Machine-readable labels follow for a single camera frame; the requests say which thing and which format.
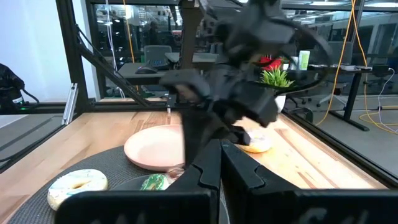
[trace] red flower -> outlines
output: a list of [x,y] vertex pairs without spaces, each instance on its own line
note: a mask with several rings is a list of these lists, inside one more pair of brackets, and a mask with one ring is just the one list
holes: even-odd
[[[271,61],[270,58],[262,57],[260,63],[268,63],[270,61]],[[282,65],[282,59],[275,59],[270,65],[263,67],[262,69],[269,71],[272,69],[279,68],[281,65]]]

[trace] green succulent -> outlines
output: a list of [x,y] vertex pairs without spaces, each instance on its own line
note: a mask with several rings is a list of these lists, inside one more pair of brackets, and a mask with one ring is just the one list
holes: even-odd
[[286,76],[287,72],[280,70],[280,67],[272,68],[262,72],[261,82],[276,87],[289,87],[294,81],[289,81]]

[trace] black placemat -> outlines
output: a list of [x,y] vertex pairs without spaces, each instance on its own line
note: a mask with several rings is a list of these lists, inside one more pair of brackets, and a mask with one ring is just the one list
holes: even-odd
[[[156,173],[140,168],[130,162],[124,154],[123,146],[101,152],[67,168],[45,184],[18,209],[10,219],[9,224],[53,224],[55,211],[53,211],[47,203],[47,191],[58,178],[69,172],[80,169],[96,169],[104,173],[108,178],[109,189],[133,178]],[[222,188],[221,200],[225,202]]]

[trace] green sprinkled donut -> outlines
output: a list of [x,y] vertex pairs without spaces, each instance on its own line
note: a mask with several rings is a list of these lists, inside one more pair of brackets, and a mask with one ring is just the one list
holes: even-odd
[[141,185],[141,190],[165,190],[169,187],[166,175],[152,174]]

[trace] wooden table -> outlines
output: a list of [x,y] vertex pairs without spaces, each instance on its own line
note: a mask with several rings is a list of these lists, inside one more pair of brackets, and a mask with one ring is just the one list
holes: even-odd
[[[0,175],[0,223],[67,167],[123,145],[134,133],[162,124],[180,124],[166,112],[87,113]],[[244,119],[246,129],[259,126]],[[273,149],[251,154],[268,169],[303,189],[383,189],[378,181],[283,115],[263,129]]]

